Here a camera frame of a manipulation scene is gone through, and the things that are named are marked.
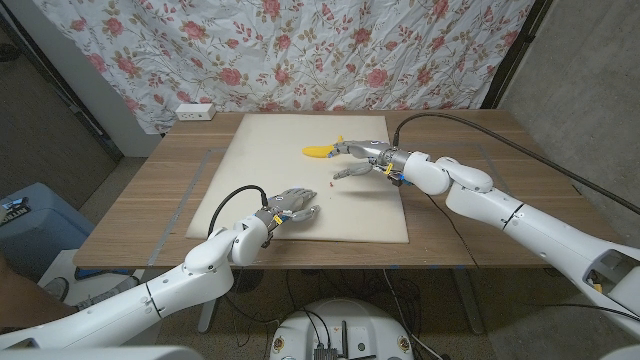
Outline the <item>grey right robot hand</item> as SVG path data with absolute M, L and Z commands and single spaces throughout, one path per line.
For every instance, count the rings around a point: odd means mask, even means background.
M 349 176 L 361 176 L 376 170 L 385 174 L 394 186 L 400 187 L 406 183 L 403 172 L 410 156 L 407 151 L 381 141 L 344 141 L 335 143 L 328 157 L 343 154 L 350 154 L 357 159 L 365 159 L 365 162 L 351 165 L 339 171 L 333 175 L 334 180 Z

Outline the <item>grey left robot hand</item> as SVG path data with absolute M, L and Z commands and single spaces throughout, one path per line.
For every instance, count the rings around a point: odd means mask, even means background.
M 268 199 L 267 206 L 259 209 L 255 216 L 261 220 L 269 233 L 287 221 L 302 222 L 320 212 L 319 205 L 308 207 L 316 192 L 306 188 L 290 188 Z

